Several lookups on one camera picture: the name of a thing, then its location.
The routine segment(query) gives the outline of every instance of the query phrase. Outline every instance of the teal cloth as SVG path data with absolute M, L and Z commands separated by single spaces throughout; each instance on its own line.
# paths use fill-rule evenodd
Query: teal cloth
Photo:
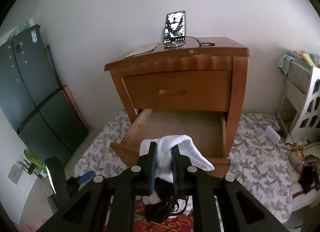
M 294 57 L 291 57 L 289 55 L 283 55 L 278 63 L 278 67 L 281 68 L 281 71 L 287 75 L 289 71 L 290 61 L 293 60 Z

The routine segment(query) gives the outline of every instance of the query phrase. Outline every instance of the paper on nightstand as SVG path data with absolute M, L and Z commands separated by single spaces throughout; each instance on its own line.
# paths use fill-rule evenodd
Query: paper on nightstand
M 131 52 L 129 55 L 126 55 L 125 57 L 129 57 L 129 56 L 132 56 L 132 55 L 138 55 L 138 54 L 142 54 L 142 53 L 145 53 L 145 52 L 149 52 L 149 51 L 152 51 L 156 48 L 157 46 L 157 43 L 152 43 L 152 44 L 149 44 L 149 45 L 145 45 L 145 46 L 142 46 L 136 50 L 134 50 L 134 52 Z

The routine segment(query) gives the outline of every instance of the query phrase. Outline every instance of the yellow object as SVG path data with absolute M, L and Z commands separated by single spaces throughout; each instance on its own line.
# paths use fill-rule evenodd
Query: yellow object
M 307 53 L 303 53 L 301 57 L 308 65 L 315 67 L 316 65 L 311 60 L 310 56 Z

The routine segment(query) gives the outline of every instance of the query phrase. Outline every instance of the open drawer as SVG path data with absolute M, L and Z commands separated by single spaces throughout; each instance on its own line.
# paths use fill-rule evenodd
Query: open drawer
M 193 143 L 215 167 L 208 173 L 223 177 L 230 167 L 226 148 L 226 121 L 224 112 L 192 110 L 144 109 L 133 122 L 121 143 L 110 146 L 129 167 L 136 164 L 140 144 L 145 139 L 166 135 L 188 135 Z

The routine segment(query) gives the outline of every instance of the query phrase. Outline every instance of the refrigerator sticker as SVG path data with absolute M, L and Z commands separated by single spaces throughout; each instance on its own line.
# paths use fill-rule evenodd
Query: refrigerator sticker
M 36 31 L 33 29 L 31 30 L 31 38 L 32 38 L 32 42 L 35 44 L 38 42 L 38 39 L 37 39 L 37 34 L 36 34 Z

